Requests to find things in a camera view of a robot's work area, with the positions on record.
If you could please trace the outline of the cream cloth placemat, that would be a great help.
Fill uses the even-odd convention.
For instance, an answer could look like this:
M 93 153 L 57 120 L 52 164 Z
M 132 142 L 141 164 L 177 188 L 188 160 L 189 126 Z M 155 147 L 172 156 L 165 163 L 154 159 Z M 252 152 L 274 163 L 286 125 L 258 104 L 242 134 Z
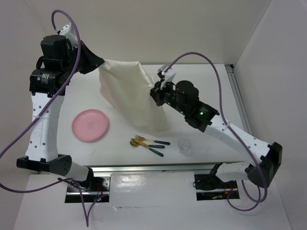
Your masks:
M 151 133 L 170 129 L 164 109 L 150 96 L 154 79 L 140 62 L 105 59 L 98 71 L 101 95 L 127 123 Z

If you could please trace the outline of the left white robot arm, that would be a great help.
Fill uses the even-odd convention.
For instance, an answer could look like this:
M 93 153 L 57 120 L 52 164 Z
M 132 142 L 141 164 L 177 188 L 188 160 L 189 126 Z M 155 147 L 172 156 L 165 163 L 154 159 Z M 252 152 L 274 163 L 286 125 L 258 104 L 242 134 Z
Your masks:
M 90 191 L 95 181 L 93 170 L 58 153 L 57 131 L 65 88 L 72 76 L 92 72 L 104 60 L 71 34 L 46 36 L 40 45 L 43 55 L 30 75 L 29 87 L 34 125 L 25 156 L 17 159 L 16 166 L 72 178 L 82 190 Z

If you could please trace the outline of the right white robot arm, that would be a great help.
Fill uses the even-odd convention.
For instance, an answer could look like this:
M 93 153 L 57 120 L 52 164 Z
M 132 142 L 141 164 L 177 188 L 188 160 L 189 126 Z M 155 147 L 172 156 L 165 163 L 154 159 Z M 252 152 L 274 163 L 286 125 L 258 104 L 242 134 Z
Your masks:
M 282 161 L 282 146 L 259 140 L 228 121 L 215 108 L 199 100 L 199 90 L 187 80 L 163 85 L 154 84 L 150 95 L 158 106 L 169 105 L 180 112 L 193 128 L 213 136 L 236 152 L 247 162 L 222 163 L 209 177 L 211 186 L 221 187 L 231 180 L 249 180 L 254 185 L 268 187 Z

